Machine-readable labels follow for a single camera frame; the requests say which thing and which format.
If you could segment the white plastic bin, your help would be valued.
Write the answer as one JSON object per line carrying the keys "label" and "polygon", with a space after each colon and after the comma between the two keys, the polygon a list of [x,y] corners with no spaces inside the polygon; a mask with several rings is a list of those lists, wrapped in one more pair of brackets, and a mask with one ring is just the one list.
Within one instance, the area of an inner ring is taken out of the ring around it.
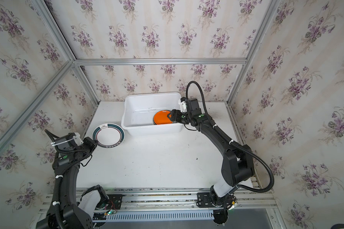
{"label": "white plastic bin", "polygon": [[154,116],[159,111],[180,109],[181,95],[177,92],[136,94],[125,99],[121,127],[131,136],[174,134],[182,130],[179,123],[156,125]]}

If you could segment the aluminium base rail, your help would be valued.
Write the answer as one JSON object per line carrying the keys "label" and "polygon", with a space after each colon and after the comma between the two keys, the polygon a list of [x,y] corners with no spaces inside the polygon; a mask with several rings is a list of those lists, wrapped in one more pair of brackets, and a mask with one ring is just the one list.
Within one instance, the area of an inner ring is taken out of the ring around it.
{"label": "aluminium base rail", "polygon": [[213,205],[209,189],[106,189],[109,203],[93,214],[93,225],[172,220],[231,221],[239,210],[263,210],[273,229],[286,226],[273,195],[238,189],[225,204]]}

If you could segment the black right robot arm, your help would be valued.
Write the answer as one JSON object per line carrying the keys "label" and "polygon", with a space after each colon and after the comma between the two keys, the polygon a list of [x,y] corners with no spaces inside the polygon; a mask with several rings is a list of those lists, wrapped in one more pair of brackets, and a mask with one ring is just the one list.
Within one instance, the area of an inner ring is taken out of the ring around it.
{"label": "black right robot arm", "polygon": [[233,194],[239,184],[254,175],[251,149],[230,138],[208,113],[202,113],[196,98],[179,100],[180,109],[174,109],[167,115],[170,121],[191,125],[204,134],[221,153],[223,162],[222,178],[210,189],[211,203],[216,207],[224,205],[227,196]]}

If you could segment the white green rim plate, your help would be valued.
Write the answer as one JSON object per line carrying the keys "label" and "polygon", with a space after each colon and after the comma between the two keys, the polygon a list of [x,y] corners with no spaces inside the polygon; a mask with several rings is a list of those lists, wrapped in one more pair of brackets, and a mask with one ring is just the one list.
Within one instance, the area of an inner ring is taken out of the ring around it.
{"label": "white green rim plate", "polygon": [[92,138],[97,141],[97,145],[101,148],[114,148],[124,141],[125,133],[120,126],[106,123],[93,131]]}

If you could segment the orange plate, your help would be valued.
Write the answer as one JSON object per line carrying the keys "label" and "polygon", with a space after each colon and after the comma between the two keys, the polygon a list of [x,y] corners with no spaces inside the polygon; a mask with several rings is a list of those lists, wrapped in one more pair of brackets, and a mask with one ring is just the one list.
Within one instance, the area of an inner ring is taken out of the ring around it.
{"label": "orange plate", "polygon": [[174,122],[171,121],[168,117],[168,115],[171,113],[169,110],[162,110],[158,111],[154,116],[153,116],[153,123],[155,125],[167,125],[167,124],[173,124]]}

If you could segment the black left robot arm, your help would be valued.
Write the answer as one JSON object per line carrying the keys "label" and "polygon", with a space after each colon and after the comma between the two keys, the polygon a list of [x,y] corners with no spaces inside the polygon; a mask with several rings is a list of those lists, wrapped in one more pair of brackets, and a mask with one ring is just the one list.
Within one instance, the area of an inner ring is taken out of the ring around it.
{"label": "black left robot arm", "polygon": [[82,210],[76,201],[76,180],[81,162],[91,157],[97,141],[77,133],[58,137],[45,130],[55,148],[54,192],[46,217],[36,224],[37,229],[92,229],[92,216]]}

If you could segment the aluminium frame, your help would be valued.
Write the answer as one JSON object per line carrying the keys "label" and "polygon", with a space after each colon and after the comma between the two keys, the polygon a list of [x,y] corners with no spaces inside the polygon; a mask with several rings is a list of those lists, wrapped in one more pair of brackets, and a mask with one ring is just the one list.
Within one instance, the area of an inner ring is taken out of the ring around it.
{"label": "aluminium frame", "polygon": [[227,100],[271,1],[0,1],[0,193],[49,191],[46,128],[83,134],[99,101],[215,79]]}

